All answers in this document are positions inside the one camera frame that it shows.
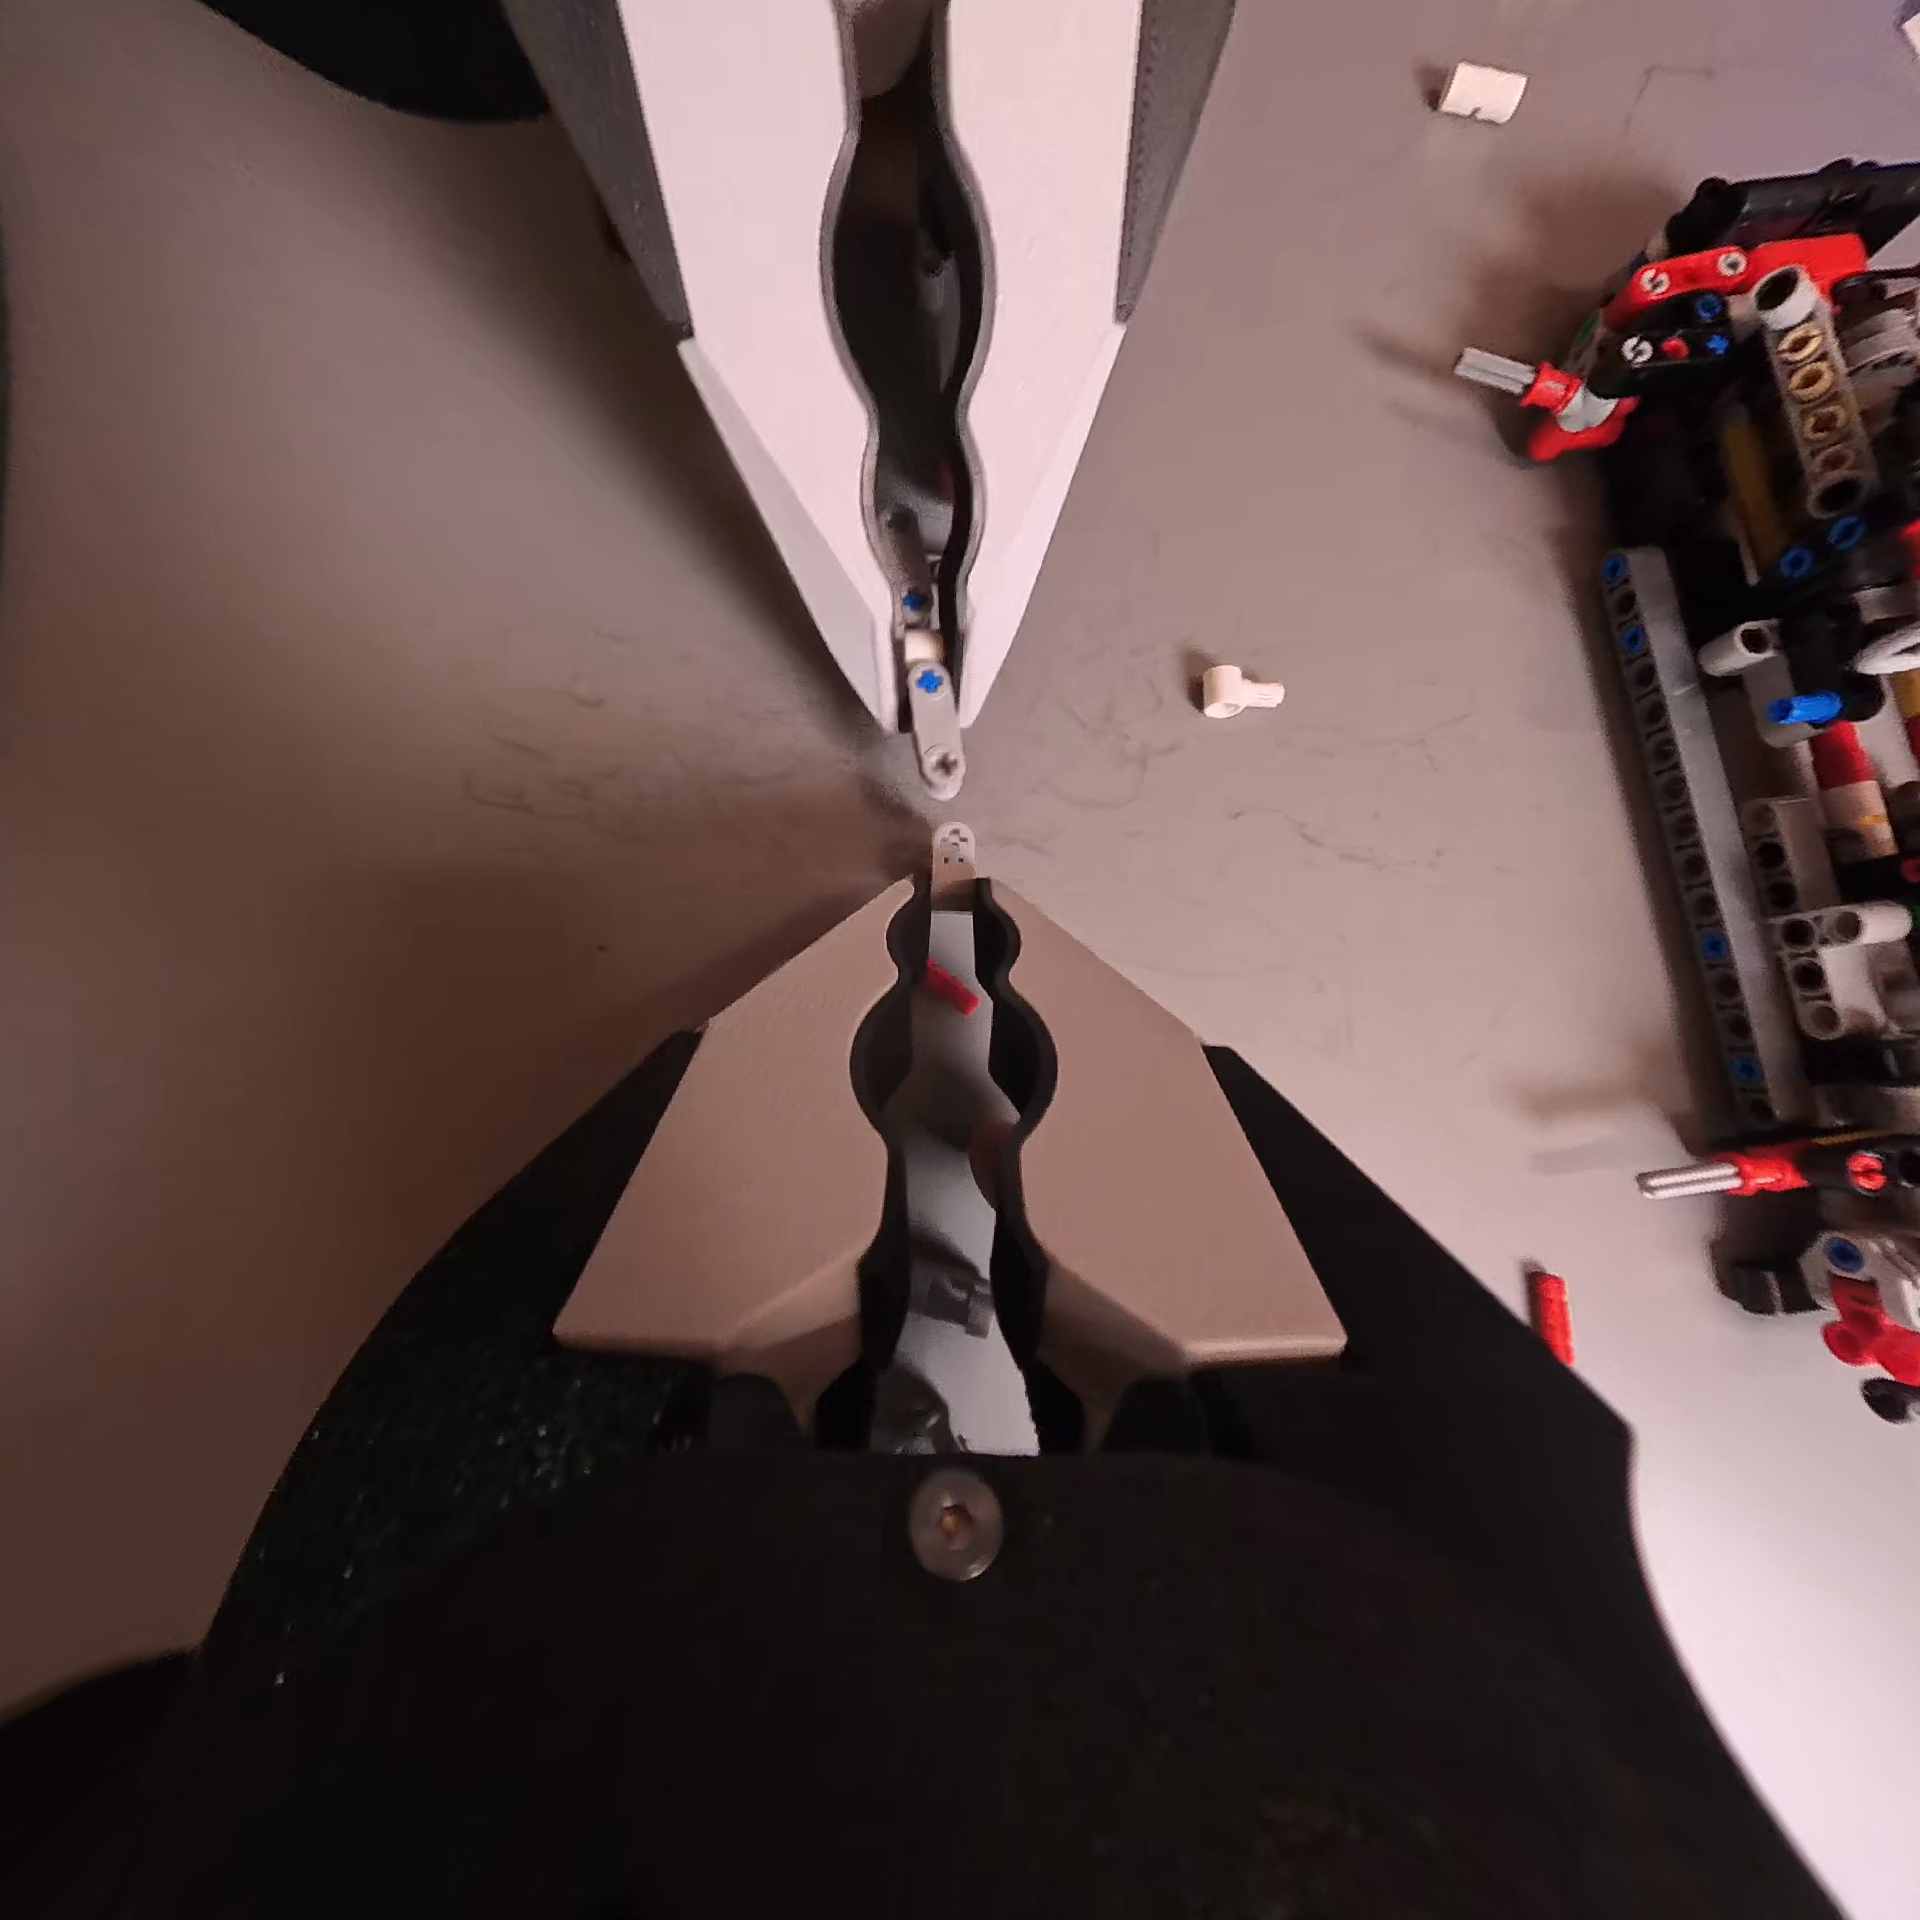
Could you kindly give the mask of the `black wrist rest pad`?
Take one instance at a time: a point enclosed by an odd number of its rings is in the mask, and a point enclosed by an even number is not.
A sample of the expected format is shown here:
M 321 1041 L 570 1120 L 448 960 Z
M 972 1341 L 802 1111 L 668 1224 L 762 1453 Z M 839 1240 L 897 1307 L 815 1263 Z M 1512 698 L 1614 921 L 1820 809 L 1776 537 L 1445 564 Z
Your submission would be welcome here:
M 502 3 L 202 7 L 359 101 L 448 124 L 547 119 Z

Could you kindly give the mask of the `grey perpendicular lego connector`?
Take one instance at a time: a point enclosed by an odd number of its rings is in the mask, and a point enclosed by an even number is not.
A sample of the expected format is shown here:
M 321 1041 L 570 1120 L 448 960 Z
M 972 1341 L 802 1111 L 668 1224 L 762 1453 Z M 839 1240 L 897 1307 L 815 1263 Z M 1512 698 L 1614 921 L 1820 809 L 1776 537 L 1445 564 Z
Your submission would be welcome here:
M 914 1250 L 909 1310 L 927 1322 L 958 1327 L 971 1339 L 995 1329 L 991 1285 L 966 1260 L 941 1250 Z

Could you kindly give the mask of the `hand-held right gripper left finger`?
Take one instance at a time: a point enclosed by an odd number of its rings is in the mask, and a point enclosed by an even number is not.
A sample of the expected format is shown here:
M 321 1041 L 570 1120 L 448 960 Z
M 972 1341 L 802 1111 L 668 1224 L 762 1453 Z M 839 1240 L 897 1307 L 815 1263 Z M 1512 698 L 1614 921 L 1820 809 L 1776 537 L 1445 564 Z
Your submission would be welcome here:
M 876 1447 L 910 1290 L 889 1107 L 927 940 L 927 882 L 893 882 L 702 1030 L 557 1345 L 766 1379 L 815 1444 Z

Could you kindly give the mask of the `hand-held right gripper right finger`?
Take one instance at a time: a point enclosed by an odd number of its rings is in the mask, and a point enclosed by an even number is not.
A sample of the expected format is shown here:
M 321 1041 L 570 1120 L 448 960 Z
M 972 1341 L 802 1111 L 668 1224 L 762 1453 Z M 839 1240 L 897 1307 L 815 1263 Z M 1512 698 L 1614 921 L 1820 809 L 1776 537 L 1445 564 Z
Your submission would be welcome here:
M 1041 1453 L 1138 1389 L 1335 1362 L 1348 1336 L 1200 1038 L 1002 882 L 972 887 L 991 1145 L 988 1285 Z

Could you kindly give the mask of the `grey liftarm chain blue pins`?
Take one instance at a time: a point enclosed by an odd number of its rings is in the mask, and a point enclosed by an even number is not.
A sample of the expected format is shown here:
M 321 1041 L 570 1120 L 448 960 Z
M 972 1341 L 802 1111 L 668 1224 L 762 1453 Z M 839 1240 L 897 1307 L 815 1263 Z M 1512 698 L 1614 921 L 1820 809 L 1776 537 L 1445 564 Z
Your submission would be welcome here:
M 946 804 L 964 787 L 966 754 L 929 550 L 909 505 L 889 510 L 883 526 L 891 551 L 891 637 L 897 655 L 902 711 L 914 741 L 921 781 L 935 800 Z

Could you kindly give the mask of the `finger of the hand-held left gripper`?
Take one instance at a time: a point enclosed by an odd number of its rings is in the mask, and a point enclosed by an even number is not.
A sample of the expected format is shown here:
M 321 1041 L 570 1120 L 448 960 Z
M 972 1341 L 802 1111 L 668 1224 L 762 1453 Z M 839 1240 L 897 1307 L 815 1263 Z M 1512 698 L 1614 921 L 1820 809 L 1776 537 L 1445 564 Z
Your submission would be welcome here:
M 1116 364 L 1138 3 L 952 3 L 951 134 L 986 242 L 958 711 L 981 723 Z
M 831 3 L 621 3 L 692 324 L 682 367 L 831 663 L 897 731 L 871 411 L 828 310 L 852 134 Z

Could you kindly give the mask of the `partly built lego car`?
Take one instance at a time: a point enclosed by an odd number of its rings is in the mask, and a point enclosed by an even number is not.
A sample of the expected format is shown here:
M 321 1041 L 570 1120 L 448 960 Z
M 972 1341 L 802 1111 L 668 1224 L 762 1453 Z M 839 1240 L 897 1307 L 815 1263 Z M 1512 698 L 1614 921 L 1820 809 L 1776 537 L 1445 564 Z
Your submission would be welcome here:
M 1597 600 L 1716 1075 L 1647 1198 L 1760 1201 L 1716 1295 L 1917 1423 L 1917 167 L 1702 181 L 1553 364 L 1463 349 L 1593 461 Z

